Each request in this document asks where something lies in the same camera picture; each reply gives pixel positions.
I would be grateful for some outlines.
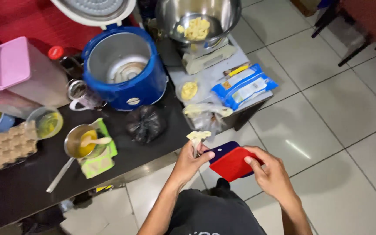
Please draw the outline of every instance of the black plastic bag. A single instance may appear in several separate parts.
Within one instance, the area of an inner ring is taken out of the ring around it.
[[[126,130],[132,139],[145,144],[160,136],[166,129],[166,121],[154,105],[142,105],[126,116]]]

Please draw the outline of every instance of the digital scale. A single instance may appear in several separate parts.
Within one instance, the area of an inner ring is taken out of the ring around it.
[[[185,53],[182,56],[182,64],[189,75],[200,72],[232,56],[237,48],[229,43],[227,37],[222,39],[216,50],[205,55],[191,55]]]

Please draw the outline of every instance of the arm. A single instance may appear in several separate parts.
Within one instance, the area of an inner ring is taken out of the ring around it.
[[[208,147],[200,143],[197,150],[202,154]],[[182,147],[178,160],[160,191],[153,208],[140,228],[138,235],[163,235],[169,227],[170,218],[180,190],[192,179],[198,169],[214,157],[213,152],[208,152],[198,158],[193,156],[192,141]]]
[[[301,200],[292,187],[282,160],[259,147],[245,146],[244,148],[256,154],[265,163],[265,168],[262,169],[254,158],[244,159],[253,169],[258,185],[281,206],[285,235],[312,235]]]

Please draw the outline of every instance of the mug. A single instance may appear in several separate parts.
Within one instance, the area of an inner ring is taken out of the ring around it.
[[[104,107],[107,102],[104,101],[97,93],[91,90],[82,80],[71,80],[69,82],[68,96],[72,100],[69,108],[73,111],[94,110]],[[80,103],[83,108],[76,108]]]

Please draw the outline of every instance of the countertop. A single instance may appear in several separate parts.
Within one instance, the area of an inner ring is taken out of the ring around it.
[[[61,107],[64,125],[54,137],[39,141],[39,151],[19,163],[0,171],[0,227],[53,206],[62,200],[87,191],[123,173],[181,148],[191,132],[182,114],[182,105],[175,97],[174,87],[168,83],[164,97],[155,104],[167,120],[167,130],[153,142],[140,145],[131,141],[124,129],[126,112],[106,107],[98,111],[71,111]],[[47,187],[68,161],[63,144],[69,131],[81,124],[91,124],[104,118],[118,155],[115,166],[92,179],[86,179],[75,161],[50,194]]]

